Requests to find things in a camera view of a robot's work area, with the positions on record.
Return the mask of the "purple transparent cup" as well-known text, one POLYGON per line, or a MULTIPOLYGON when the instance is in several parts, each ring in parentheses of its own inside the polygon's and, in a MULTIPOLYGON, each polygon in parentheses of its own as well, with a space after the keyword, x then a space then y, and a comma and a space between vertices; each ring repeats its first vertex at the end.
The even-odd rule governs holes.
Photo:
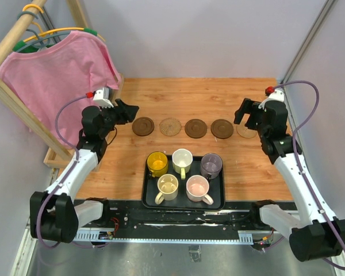
POLYGON ((208 153, 201 159, 200 173, 208 182, 216 178, 223 168, 223 160, 218 154, 208 153))

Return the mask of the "yellow transparent cup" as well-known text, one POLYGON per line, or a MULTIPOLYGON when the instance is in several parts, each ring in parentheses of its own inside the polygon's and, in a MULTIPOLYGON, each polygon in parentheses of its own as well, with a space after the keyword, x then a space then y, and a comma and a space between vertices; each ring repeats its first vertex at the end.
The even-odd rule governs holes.
POLYGON ((149 154, 147 158, 148 176, 150 178, 159 178, 168 171, 167 156, 160 151, 149 154))

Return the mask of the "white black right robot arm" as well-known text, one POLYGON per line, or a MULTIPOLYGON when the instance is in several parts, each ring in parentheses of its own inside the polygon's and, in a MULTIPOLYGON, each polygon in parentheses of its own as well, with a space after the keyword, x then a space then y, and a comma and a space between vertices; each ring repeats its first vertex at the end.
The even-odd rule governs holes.
POLYGON ((262 150, 285 180, 298 210, 298 218, 272 200, 252 204, 249 223, 256 230, 270 226, 289 241, 293 255, 300 261, 329 260, 345 252, 345 219, 323 201, 304 163, 302 149, 287 133, 288 110, 282 101, 263 103, 249 98, 235 111, 235 124, 244 115, 248 129, 257 131, 262 150))

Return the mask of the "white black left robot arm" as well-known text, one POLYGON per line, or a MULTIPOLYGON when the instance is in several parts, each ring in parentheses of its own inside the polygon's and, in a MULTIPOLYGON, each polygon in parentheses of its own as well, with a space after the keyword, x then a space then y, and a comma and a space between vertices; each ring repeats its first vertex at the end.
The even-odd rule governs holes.
POLYGON ((70 243, 78 229, 88 223, 106 227, 112 220, 109 200, 88 198, 79 205, 75 196, 87 176, 99 165, 108 142, 108 134, 116 125, 134 121, 139 107, 117 99, 114 107, 88 106, 82 110, 82 129, 74 155, 54 183, 30 198, 30 233, 43 243, 45 240, 70 243))

